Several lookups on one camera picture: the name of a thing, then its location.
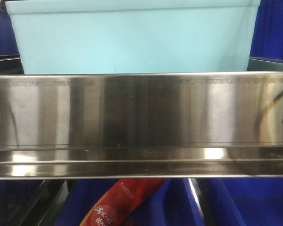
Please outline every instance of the red packaging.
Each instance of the red packaging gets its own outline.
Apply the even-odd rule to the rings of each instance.
[[[165,181],[164,178],[119,180],[92,207],[80,226],[121,225]]]

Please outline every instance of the reflective metal surface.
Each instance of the reflective metal surface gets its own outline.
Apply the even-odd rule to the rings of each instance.
[[[0,178],[283,176],[283,72],[0,76]]]
[[[283,73],[0,76],[0,145],[283,145]]]

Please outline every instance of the blue crate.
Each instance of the blue crate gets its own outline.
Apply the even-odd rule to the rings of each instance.
[[[202,181],[218,226],[283,226],[283,178]]]
[[[283,0],[262,0],[250,55],[283,59]]]
[[[30,0],[6,7],[25,74],[167,73],[245,71],[259,4]]]
[[[0,55],[18,54],[10,18],[0,7]]]
[[[55,226],[77,226],[117,180],[78,180]],[[204,226],[188,179],[169,179],[130,215],[137,226]]]

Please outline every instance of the metal bar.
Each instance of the metal bar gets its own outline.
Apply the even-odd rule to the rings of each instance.
[[[64,180],[44,180],[10,226],[38,226]]]

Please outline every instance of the stainless steel shelf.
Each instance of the stainless steel shelf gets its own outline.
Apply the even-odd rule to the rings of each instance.
[[[0,179],[252,176],[283,176],[283,72],[0,75]]]

